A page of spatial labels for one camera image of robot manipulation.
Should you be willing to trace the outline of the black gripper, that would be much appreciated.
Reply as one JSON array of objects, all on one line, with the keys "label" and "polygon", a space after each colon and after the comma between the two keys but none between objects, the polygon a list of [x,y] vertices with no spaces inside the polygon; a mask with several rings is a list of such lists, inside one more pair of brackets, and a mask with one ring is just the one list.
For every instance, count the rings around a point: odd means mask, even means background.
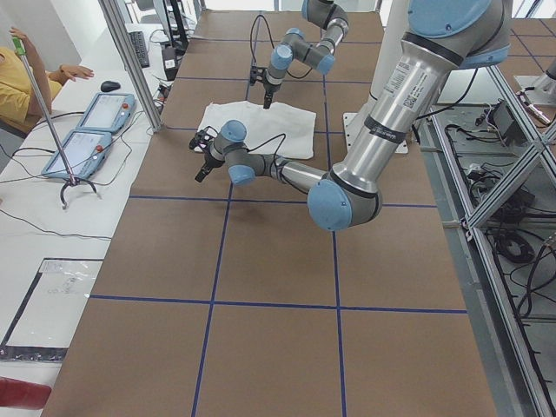
[{"label": "black gripper", "polygon": [[279,90],[279,85],[275,85],[275,84],[272,84],[272,83],[265,82],[263,84],[263,87],[265,89],[263,108],[264,109],[269,109],[272,102],[273,102],[274,93]]},{"label": "black gripper", "polygon": [[214,157],[210,153],[204,155],[204,165],[200,168],[198,173],[195,175],[195,180],[197,182],[203,182],[203,180],[211,173],[212,169],[218,169],[224,164],[224,161]]}]

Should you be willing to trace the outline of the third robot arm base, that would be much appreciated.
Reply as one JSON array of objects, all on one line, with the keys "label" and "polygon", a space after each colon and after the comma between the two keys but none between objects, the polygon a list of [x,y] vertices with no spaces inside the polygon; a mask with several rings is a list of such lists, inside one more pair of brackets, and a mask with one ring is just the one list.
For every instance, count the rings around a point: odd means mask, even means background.
[{"label": "third robot arm base", "polygon": [[555,106],[555,61],[540,76],[514,76],[517,95],[526,105]]}]

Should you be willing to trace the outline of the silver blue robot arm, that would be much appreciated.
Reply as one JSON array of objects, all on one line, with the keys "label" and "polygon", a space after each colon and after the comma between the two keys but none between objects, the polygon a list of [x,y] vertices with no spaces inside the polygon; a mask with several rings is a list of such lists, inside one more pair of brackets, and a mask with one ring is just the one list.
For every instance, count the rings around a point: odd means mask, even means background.
[{"label": "silver blue robot arm", "polygon": [[235,185],[268,176],[308,197],[313,221],[330,231],[373,220],[381,210],[378,179],[455,70],[478,69],[504,61],[510,48],[509,1],[411,1],[403,7],[400,58],[345,158],[322,171],[277,153],[256,154],[245,143],[247,129],[237,120],[218,132],[199,130],[189,147],[201,151],[202,181],[225,167]]},{"label": "silver blue robot arm", "polygon": [[298,28],[289,29],[274,47],[267,68],[261,69],[261,83],[265,89],[263,108],[269,109],[273,95],[281,87],[291,63],[297,60],[310,69],[326,75],[335,62],[337,46],[348,34],[348,15],[334,1],[304,1],[302,16],[324,30],[321,40],[311,44]]}]

